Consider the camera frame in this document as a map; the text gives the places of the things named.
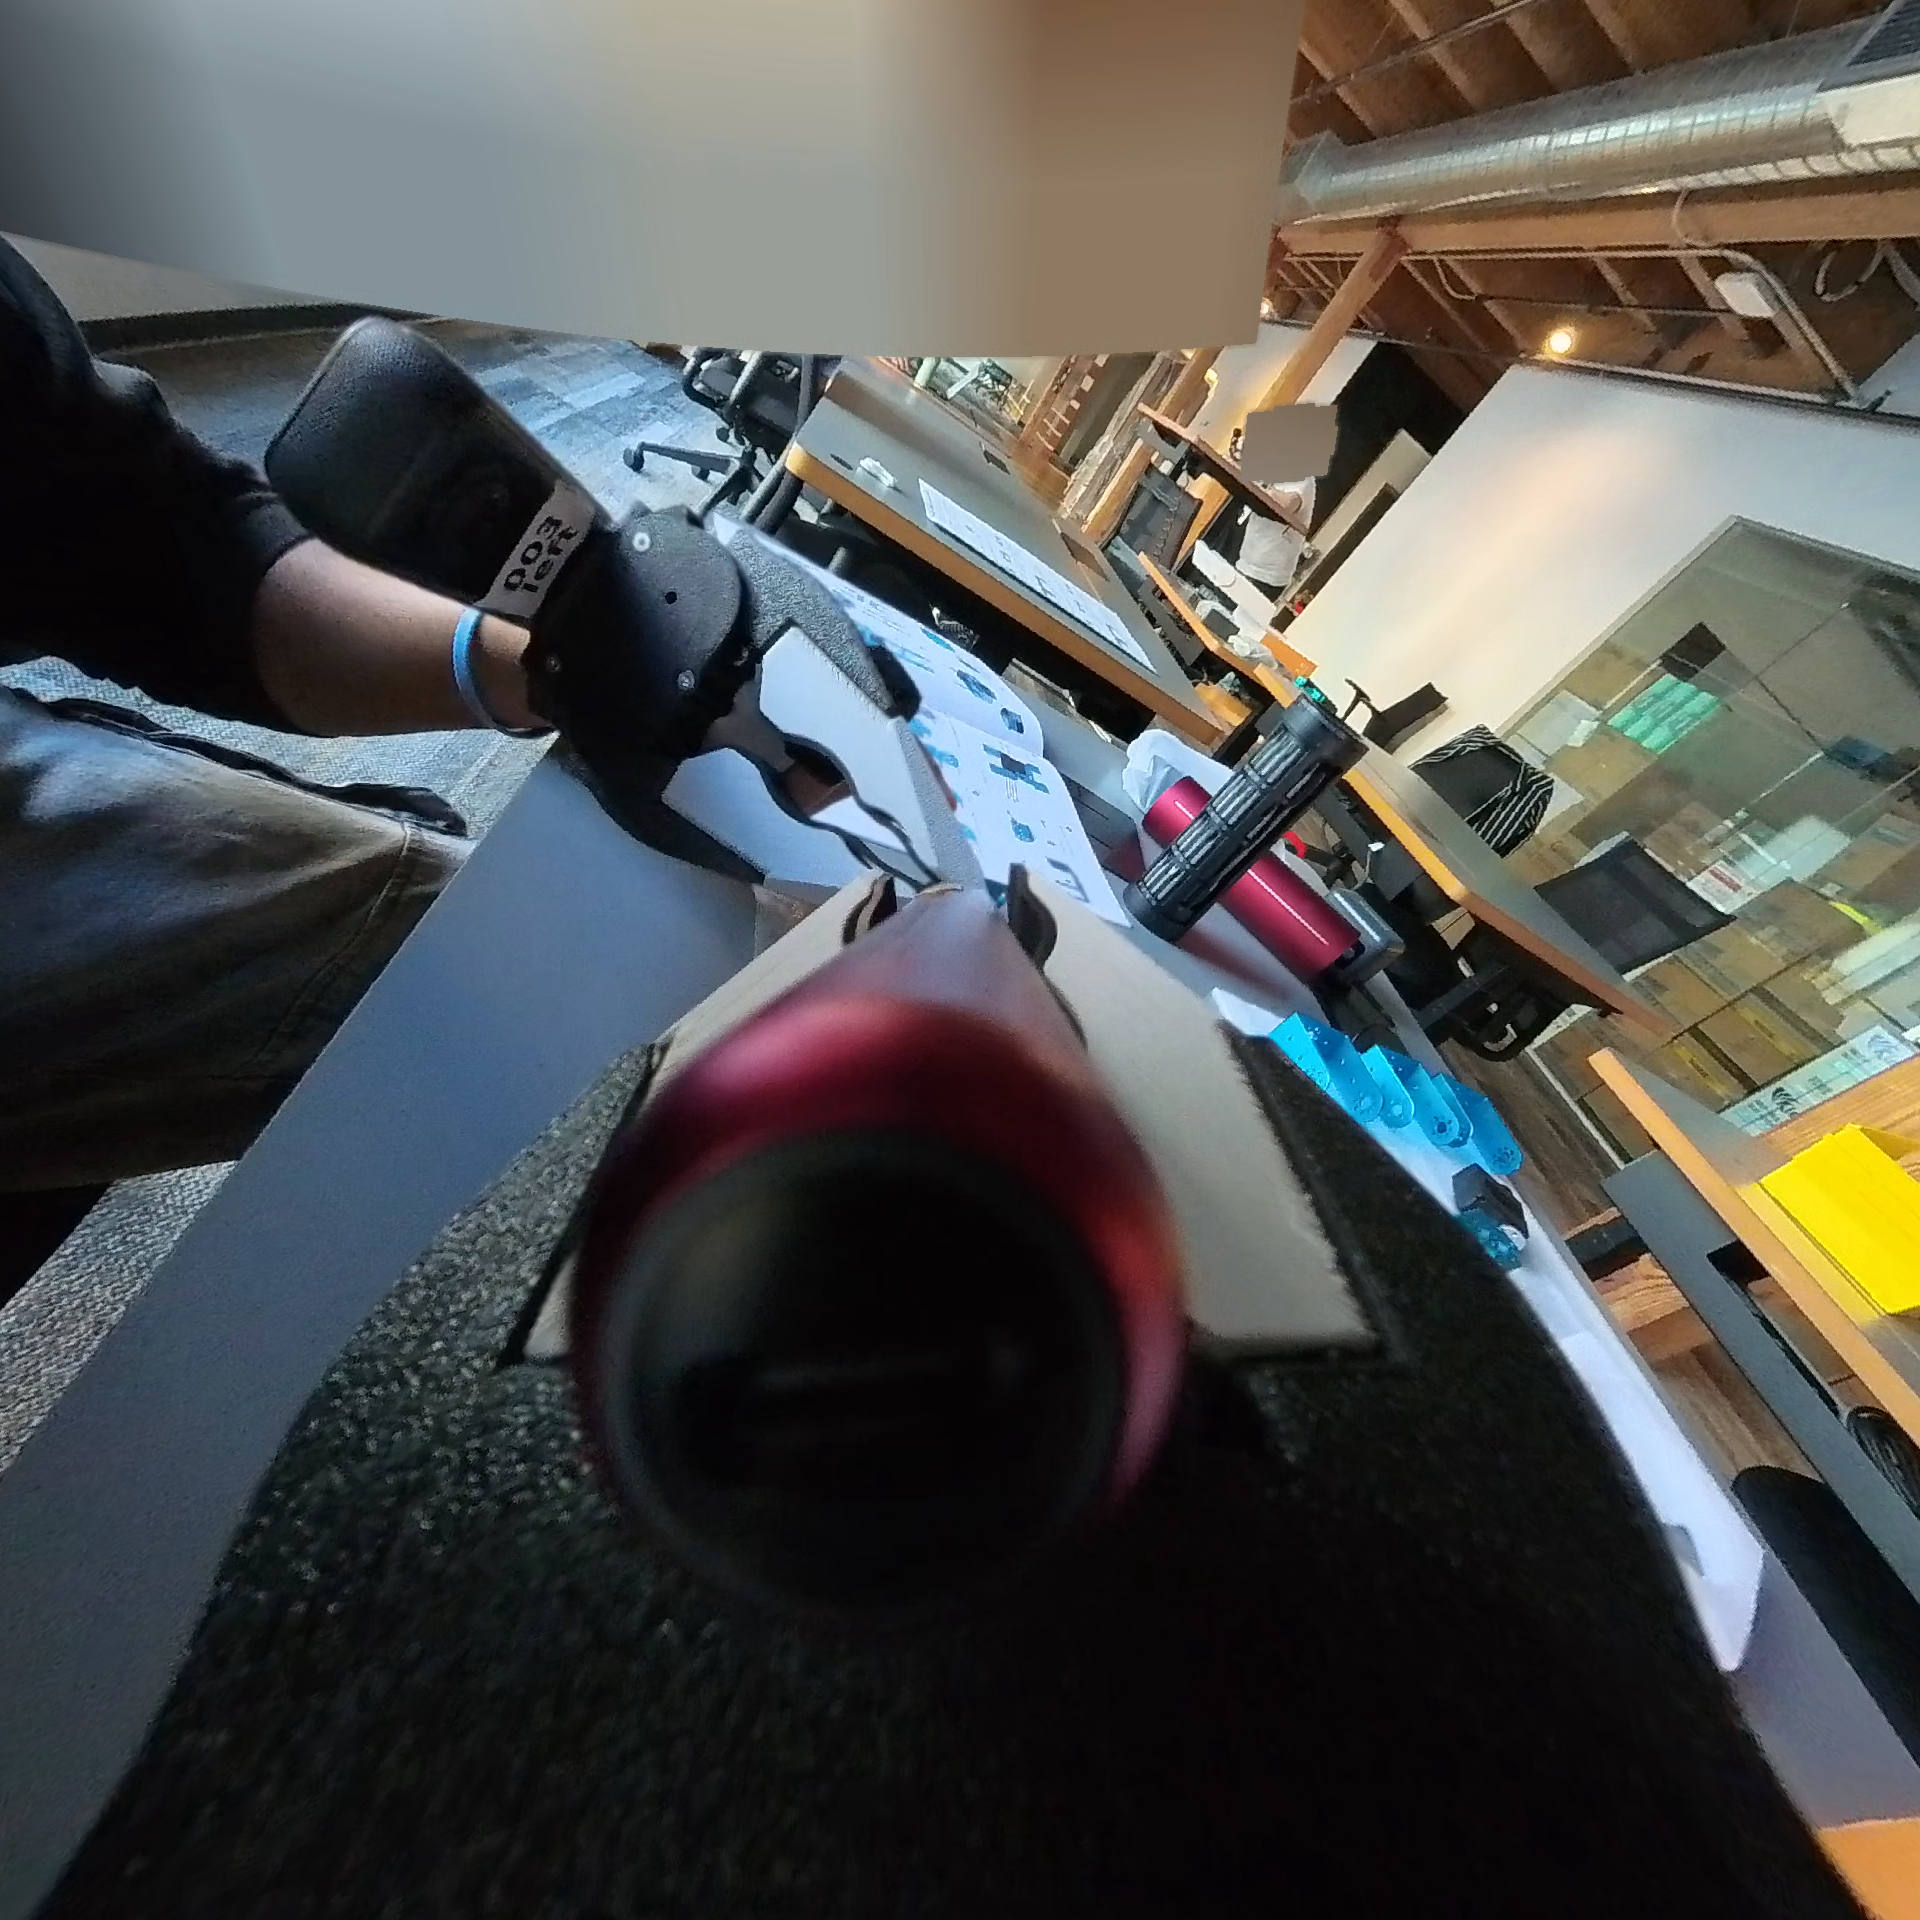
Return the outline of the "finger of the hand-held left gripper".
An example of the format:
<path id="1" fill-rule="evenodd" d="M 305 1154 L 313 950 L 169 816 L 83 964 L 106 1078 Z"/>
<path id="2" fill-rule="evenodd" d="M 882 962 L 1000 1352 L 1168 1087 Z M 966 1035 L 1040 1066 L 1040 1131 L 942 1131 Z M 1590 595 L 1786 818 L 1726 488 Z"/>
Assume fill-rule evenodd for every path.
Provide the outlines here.
<path id="1" fill-rule="evenodd" d="M 821 644 L 786 630 L 754 696 L 776 733 L 772 790 L 794 818 L 910 888 L 986 885 L 939 763 Z"/>
<path id="2" fill-rule="evenodd" d="M 731 749 L 689 758 L 668 784 L 666 804 L 689 830 L 689 848 L 675 856 L 734 880 L 837 888 L 881 870 L 877 853 L 901 851 L 846 789 L 822 812 L 800 818 L 771 794 L 762 768 Z"/>

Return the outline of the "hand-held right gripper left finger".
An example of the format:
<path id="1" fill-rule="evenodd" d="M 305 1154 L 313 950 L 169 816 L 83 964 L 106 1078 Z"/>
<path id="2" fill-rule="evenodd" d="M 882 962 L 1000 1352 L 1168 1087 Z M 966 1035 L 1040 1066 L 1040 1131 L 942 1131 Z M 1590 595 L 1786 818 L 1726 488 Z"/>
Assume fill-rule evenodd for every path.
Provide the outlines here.
<path id="1" fill-rule="evenodd" d="M 584 1188 L 528 1306 L 518 1312 L 509 1344 L 500 1356 L 504 1365 L 561 1365 L 566 1360 L 572 1272 L 580 1258 L 593 1191 L 601 1179 L 609 1154 L 613 1154 L 621 1134 L 645 1116 L 650 1100 L 661 1092 L 675 1072 L 691 1068 L 701 1051 L 892 918 L 902 898 L 902 885 L 888 872 L 870 872 L 827 893 L 641 1053 L 641 1078 L 585 1166 Z"/>

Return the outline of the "white instruction manual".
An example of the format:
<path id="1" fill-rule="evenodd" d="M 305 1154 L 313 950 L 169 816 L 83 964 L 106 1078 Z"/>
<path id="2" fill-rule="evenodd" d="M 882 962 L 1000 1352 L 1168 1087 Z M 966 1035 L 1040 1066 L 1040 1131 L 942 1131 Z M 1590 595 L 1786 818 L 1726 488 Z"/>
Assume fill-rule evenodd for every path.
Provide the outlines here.
<path id="1" fill-rule="evenodd" d="M 1105 922 L 1117 927 L 1132 923 L 1098 862 L 1065 776 L 1048 758 L 1037 712 L 1002 675 L 965 642 L 948 639 L 741 520 L 723 519 L 721 527 L 734 558 L 786 559 L 797 576 L 822 588 L 851 618 L 854 636 L 881 653 L 881 663 L 901 668 L 918 694 L 906 727 L 939 776 L 956 830 L 971 845 L 995 895 L 1002 895 L 1011 868 L 1025 866 Z"/>

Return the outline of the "black cylindrical bit holder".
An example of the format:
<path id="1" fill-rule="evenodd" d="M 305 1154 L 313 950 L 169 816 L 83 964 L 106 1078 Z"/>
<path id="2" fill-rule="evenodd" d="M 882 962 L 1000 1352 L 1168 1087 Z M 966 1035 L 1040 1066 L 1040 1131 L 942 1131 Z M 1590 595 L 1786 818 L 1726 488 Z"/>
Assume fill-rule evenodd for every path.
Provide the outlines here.
<path id="1" fill-rule="evenodd" d="M 1153 830 L 1162 853 L 1126 885 L 1126 912 L 1162 940 L 1179 942 L 1366 749 L 1338 710 L 1315 700 L 1284 707 L 1270 736 L 1186 827 Z"/>

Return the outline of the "black office chair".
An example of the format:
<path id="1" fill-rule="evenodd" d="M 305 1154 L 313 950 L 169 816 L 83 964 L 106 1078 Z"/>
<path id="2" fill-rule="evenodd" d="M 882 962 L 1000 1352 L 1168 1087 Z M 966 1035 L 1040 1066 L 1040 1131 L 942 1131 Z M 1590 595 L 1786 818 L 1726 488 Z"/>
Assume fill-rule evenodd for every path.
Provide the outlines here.
<path id="1" fill-rule="evenodd" d="M 1411 770 L 1499 856 L 1536 835 L 1555 794 L 1555 780 L 1488 727 L 1451 736 Z"/>
<path id="2" fill-rule="evenodd" d="M 1737 923 L 1628 835 L 1540 880 L 1536 893 L 1624 976 Z"/>
<path id="3" fill-rule="evenodd" d="M 715 418 L 721 450 L 638 442 L 621 459 L 643 474 L 650 456 L 675 461 L 715 484 L 694 517 L 707 520 L 737 507 L 744 524 L 776 535 L 800 500 L 803 480 L 784 467 L 784 453 L 826 396 L 840 370 L 840 354 L 734 351 L 684 347 L 678 389 Z"/>

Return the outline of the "silver spiral air duct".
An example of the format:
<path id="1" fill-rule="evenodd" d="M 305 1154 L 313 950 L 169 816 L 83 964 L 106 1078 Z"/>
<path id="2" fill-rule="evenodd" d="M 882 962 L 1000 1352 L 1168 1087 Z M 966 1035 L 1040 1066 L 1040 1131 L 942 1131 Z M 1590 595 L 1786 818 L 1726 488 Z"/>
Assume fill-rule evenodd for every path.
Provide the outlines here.
<path id="1" fill-rule="evenodd" d="M 1284 159 L 1278 224 L 1906 174 L 1915 69 L 1867 78 L 1854 52 L 1873 31 L 1774 38 L 1358 147 L 1315 135 Z"/>

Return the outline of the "yellow plastic bin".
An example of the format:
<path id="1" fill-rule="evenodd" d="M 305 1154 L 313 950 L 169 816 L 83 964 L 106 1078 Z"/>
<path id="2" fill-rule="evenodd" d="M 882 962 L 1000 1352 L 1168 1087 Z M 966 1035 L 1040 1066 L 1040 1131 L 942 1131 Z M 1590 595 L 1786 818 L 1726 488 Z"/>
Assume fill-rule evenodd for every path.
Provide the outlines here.
<path id="1" fill-rule="evenodd" d="M 1760 1188 L 1882 1312 L 1917 1310 L 1917 1140 L 1842 1125 Z"/>

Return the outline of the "white foam sheet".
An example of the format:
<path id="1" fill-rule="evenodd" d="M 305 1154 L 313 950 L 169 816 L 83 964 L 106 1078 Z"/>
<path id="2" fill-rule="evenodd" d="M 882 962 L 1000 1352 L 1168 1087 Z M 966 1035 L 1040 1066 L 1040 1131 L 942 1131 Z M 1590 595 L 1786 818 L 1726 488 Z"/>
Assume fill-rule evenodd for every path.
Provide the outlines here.
<path id="1" fill-rule="evenodd" d="M 1248 1038 L 1268 1039 L 1274 1026 L 1282 1021 L 1281 1014 L 1224 989 L 1212 989 L 1212 1000 L 1225 1021 Z M 1429 1142 L 1416 1123 L 1396 1131 L 1360 1119 L 1360 1128 L 1462 1228 L 1451 1197 L 1451 1178 L 1462 1163 Z M 1688 1430 L 1625 1347 L 1610 1315 L 1577 1278 L 1562 1243 L 1529 1210 L 1526 1224 L 1526 1260 L 1517 1271 L 1507 1271 L 1509 1282 L 1612 1434 L 1658 1519 L 1714 1663 L 1733 1674 L 1745 1663 L 1760 1608 L 1760 1540 L 1740 1519 L 1733 1500 L 1722 1491 L 1704 1456 L 1694 1451 Z"/>

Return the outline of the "person's left forearm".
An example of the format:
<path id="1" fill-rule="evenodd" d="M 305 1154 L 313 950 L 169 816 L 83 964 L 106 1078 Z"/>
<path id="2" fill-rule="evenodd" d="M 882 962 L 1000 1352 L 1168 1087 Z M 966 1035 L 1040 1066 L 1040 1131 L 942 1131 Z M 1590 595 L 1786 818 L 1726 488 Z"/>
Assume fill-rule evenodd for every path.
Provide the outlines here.
<path id="1" fill-rule="evenodd" d="M 188 432 L 141 373 L 99 362 L 2 245 L 5 661 L 312 736 L 478 727 L 449 668 L 461 603 L 312 538 L 248 463 Z M 539 723 L 526 630 L 484 614 L 475 675 Z"/>

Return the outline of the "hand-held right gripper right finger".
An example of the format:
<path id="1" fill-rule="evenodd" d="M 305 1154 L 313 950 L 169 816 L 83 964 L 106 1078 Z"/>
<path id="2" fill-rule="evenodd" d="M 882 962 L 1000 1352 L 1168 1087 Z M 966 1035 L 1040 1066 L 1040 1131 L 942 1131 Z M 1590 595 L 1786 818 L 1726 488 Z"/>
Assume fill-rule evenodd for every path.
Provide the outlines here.
<path id="1" fill-rule="evenodd" d="M 1290 1162 L 1238 1035 L 1117 925 L 1013 868 L 1003 1154 L 1082 1231 L 1130 1310 L 1224 1358 L 1377 1352 L 1378 1330 Z"/>

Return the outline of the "person's leg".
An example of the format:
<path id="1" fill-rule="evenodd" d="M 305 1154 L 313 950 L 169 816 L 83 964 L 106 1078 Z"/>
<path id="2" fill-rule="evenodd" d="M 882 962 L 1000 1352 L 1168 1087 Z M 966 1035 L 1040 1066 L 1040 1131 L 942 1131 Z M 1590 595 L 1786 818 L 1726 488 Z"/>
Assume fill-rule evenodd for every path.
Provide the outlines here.
<path id="1" fill-rule="evenodd" d="M 241 1159 L 467 853 L 6 687 L 5 1192 Z"/>

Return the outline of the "blue wristband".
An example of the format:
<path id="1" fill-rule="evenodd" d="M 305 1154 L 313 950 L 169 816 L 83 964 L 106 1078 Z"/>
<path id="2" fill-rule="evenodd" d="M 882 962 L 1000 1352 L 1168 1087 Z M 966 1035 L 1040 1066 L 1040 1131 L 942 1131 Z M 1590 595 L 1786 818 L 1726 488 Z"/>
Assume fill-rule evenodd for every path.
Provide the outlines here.
<path id="1" fill-rule="evenodd" d="M 515 736 L 515 739 L 538 739 L 549 736 L 553 730 L 549 724 L 532 724 L 532 727 L 509 727 L 498 717 L 493 707 L 489 703 L 478 675 L 475 675 L 475 637 L 483 627 L 484 611 L 467 606 L 461 607 L 449 642 L 449 668 L 454 684 L 454 691 L 469 710 L 469 717 L 480 727 L 493 733 Z"/>

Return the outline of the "white crumpled bag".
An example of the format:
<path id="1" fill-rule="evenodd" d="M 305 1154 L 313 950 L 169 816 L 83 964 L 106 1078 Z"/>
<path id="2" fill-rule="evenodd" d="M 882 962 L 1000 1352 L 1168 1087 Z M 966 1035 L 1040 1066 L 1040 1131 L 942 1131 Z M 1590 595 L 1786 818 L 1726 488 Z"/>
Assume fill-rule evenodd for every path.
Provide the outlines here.
<path id="1" fill-rule="evenodd" d="M 1212 797 L 1229 776 L 1229 766 L 1201 755 L 1182 736 L 1162 727 L 1149 727 L 1130 741 L 1120 768 L 1120 787 L 1126 799 L 1137 804 L 1141 820 L 1162 794 L 1182 780 L 1193 780 Z"/>

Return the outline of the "red cylindrical case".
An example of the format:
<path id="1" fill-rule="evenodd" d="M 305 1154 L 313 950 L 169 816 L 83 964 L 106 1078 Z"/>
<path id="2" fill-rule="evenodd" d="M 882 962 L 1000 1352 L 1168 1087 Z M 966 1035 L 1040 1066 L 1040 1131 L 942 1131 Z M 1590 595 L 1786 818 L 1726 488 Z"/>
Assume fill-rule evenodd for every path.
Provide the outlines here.
<path id="1" fill-rule="evenodd" d="M 1206 803 L 1205 787 L 1182 776 L 1148 807 L 1144 830 L 1160 848 L 1168 848 Z M 1260 853 L 1217 906 L 1304 978 L 1330 976 L 1362 948 L 1360 927 L 1270 853 Z"/>

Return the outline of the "wood-edged office table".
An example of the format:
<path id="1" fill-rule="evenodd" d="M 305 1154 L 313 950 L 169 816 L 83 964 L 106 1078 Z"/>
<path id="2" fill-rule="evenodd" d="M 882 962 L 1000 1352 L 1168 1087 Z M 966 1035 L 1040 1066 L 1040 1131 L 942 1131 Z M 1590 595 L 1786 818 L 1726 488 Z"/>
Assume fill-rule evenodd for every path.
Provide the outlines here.
<path id="1" fill-rule="evenodd" d="M 1917 1439 L 1915 1312 L 1877 1308 L 1768 1192 L 1762 1179 L 1789 1156 L 1610 1047 L 1590 1056 L 1654 1149 L 1753 1253 L 1794 1308 L 1844 1360 L 1865 1391 Z"/>
<path id="2" fill-rule="evenodd" d="M 1646 1028 L 1658 1043 L 1677 1035 L 1681 1024 L 1641 996 L 1564 914 L 1509 870 L 1499 853 L 1422 775 L 1370 748 L 1339 775 L 1339 784 L 1459 910 L 1524 952 L 1524 971 L 1552 982 L 1570 1004 Z"/>
<path id="3" fill-rule="evenodd" d="M 993 664 L 1022 663 L 1120 741 L 1166 727 L 1203 752 L 1270 703 L 1205 687 L 1112 559 L 1062 531 L 1017 463 L 901 373 L 849 357 L 786 450 L 804 491 L 858 520 L 962 620 Z"/>

